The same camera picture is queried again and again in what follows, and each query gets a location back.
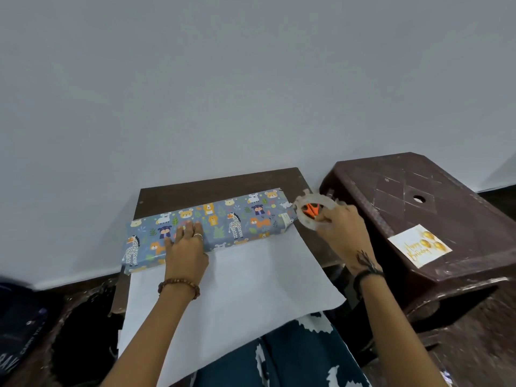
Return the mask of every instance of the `cartoon giraffe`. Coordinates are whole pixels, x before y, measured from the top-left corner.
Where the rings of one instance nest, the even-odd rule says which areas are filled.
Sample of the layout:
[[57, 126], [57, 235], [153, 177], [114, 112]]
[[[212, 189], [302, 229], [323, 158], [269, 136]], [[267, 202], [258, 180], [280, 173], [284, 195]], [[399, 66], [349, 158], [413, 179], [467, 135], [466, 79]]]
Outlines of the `cartoon giraffe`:
[[238, 236], [236, 236], [236, 230], [238, 230], [238, 234], [240, 235], [240, 237], [243, 237], [240, 217], [237, 216], [235, 212], [231, 212], [228, 214], [228, 219], [233, 219], [233, 221], [229, 224], [228, 232], [233, 233], [233, 238], [238, 239]]
[[129, 266], [138, 266], [138, 249], [140, 247], [140, 239], [138, 239], [138, 236], [132, 235], [129, 239], [127, 239], [127, 243], [132, 243], [132, 246], [126, 250], [126, 254], [124, 256], [126, 263], [129, 264]]

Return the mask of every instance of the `clear tape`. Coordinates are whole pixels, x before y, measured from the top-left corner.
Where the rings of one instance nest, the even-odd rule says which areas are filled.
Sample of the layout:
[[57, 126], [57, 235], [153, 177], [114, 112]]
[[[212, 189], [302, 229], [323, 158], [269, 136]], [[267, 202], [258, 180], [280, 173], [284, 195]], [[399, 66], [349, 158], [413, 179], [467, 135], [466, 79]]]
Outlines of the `clear tape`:
[[307, 204], [320, 204], [328, 209], [333, 209], [338, 204], [337, 202], [333, 201], [331, 198], [322, 195], [322, 194], [313, 194], [310, 193], [310, 190], [306, 189], [303, 190], [305, 195], [300, 195], [296, 200], [293, 202], [292, 207], [296, 211], [297, 218], [301, 224], [303, 224], [306, 228], [309, 228], [313, 231], [317, 231], [317, 229], [325, 227], [328, 225], [328, 223], [324, 222], [317, 222], [308, 216], [306, 216], [302, 209], [303, 206]]

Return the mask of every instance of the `blue wrapping paper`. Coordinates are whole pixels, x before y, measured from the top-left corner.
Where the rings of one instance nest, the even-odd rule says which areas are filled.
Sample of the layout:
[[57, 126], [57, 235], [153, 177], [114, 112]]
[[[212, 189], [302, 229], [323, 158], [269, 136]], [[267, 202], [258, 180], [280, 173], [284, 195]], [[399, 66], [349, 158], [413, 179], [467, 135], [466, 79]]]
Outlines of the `blue wrapping paper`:
[[204, 251], [227, 248], [283, 233], [297, 218], [281, 188], [165, 212], [126, 224], [122, 265], [126, 274], [164, 263], [164, 239], [178, 226], [200, 221]]

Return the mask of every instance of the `left hand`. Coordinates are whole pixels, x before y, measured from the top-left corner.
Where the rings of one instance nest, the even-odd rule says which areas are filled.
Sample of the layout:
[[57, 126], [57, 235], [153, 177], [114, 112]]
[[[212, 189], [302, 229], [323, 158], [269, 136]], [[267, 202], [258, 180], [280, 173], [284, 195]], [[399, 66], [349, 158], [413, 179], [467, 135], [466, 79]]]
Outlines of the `left hand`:
[[202, 276], [208, 267], [208, 256], [203, 252], [202, 225], [191, 221], [186, 223], [186, 229], [177, 227], [175, 243], [165, 238], [166, 249], [164, 279], [183, 278], [196, 285], [201, 283]]

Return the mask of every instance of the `gold balloon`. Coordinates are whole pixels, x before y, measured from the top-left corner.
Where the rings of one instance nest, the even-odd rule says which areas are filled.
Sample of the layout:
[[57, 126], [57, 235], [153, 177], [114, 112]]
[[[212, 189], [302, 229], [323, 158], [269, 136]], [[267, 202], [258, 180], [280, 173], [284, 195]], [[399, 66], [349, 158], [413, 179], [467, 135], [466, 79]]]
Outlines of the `gold balloon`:
[[438, 241], [436, 241], [433, 245], [435, 246], [436, 249], [446, 251], [446, 246], [442, 243], [439, 243]]
[[435, 239], [435, 236], [434, 236], [431, 232], [429, 232], [429, 231], [424, 231], [424, 232], [422, 233], [422, 235], [423, 235], [424, 237], [426, 237], [426, 238], [430, 239], [430, 240], [434, 240], [434, 239]]

